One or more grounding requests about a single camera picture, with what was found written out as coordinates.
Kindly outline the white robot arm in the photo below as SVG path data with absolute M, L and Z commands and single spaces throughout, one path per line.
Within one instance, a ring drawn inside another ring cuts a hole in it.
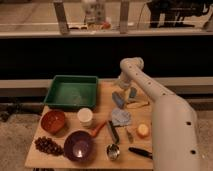
M 151 114 L 153 171 L 201 171 L 197 114 L 190 104 L 147 74 L 140 57 L 120 62 L 118 85 L 134 81 L 153 101 Z

